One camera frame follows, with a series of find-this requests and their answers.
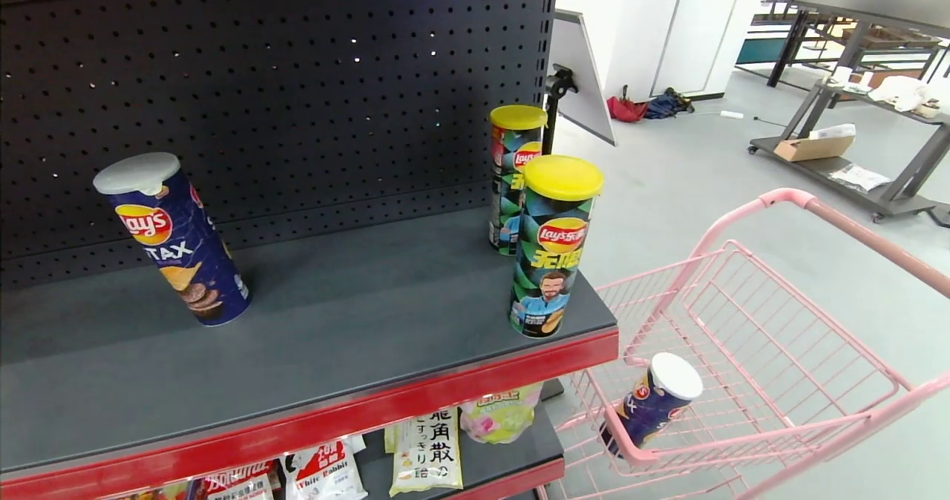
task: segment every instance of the lay's chip can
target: lay's chip can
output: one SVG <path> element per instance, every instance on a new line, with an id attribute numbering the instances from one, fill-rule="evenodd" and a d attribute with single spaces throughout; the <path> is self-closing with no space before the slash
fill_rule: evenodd
<path id="1" fill-rule="evenodd" d="M 659 352 L 652 357 L 650 368 L 634 389 L 617 405 L 617 418 L 634 446 L 642 448 L 702 392 L 702 378 L 686 359 Z M 600 426 L 600 438 L 611 453 L 623 458 L 620 446 L 606 425 Z"/>
<path id="2" fill-rule="evenodd" d="M 198 321 L 217 326 L 247 309 L 248 289 L 175 155 L 123 159 L 92 183 Z"/>
<path id="3" fill-rule="evenodd" d="M 544 109 L 503 105 L 491 119 L 491 217 L 488 240 L 501 254 L 515 254 L 525 189 L 525 165 L 540 155 Z"/>
<path id="4" fill-rule="evenodd" d="M 601 186 L 603 174 L 583 159 L 542 155 L 525 165 L 509 313 L 520 334 L 545 338 L 560 329 Z"/>

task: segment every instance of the pegboard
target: pegboard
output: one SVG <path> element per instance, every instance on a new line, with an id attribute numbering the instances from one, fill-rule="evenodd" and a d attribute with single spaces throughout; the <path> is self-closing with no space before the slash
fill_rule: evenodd
<path id="1" fill-rule="evenodd" d="M 181 159 L 244 247 L 484 205 L 553 0 L 3 0 L 4 286 L 148 264 L 92 189 Z"/>

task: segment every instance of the cardboard box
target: cardboard box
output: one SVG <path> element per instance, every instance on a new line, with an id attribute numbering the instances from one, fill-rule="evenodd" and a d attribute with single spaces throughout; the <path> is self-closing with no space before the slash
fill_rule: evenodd
<path id="1" fill-rule="evenodd" d="M 788 162 L 841 157 L 852 142 L 854 137 L 783 139 L 775 146 L 775 155 Z"/>

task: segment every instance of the man's face printed on can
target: man's face printed on can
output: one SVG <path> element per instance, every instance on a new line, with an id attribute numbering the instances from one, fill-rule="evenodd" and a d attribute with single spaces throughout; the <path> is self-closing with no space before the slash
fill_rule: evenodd
<path id="1" fill-rule="evenodd" d="M 543 280 L 540 281 L 540 294 L 542 294 L 544 300 L 553 300 L 554 297 L 560 294 L 560 290 L 563 287 L 563 277 L 544 277 Z"/>

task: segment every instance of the rolling cart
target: rolling cart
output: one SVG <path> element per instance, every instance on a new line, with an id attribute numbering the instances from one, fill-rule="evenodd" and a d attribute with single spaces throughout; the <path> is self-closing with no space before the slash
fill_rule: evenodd
<path id="1" fill-rule="evenodd" d="M 689 259 L 600 288 L 629 344 L 617 361 L 571 376 L 580 412 L 557 427 L 566 477 L 537 489 L 540 499 L 628 498 L 636 487 L 658 498 L 661 485 L 665 498 L 755 498 L 950 387 L 950 371 L 911 385 L 742 244 L 713 248 L 726 226 L 779 202 L 827 220 L 950 297 L 950 277 L 809 193 L 764 194 L 713 223 Z M 686 358 L 705 391 L 641 449 L 615 407 L 656 352 Z M 604 445 L 603 428 L 622 458 Z"/>

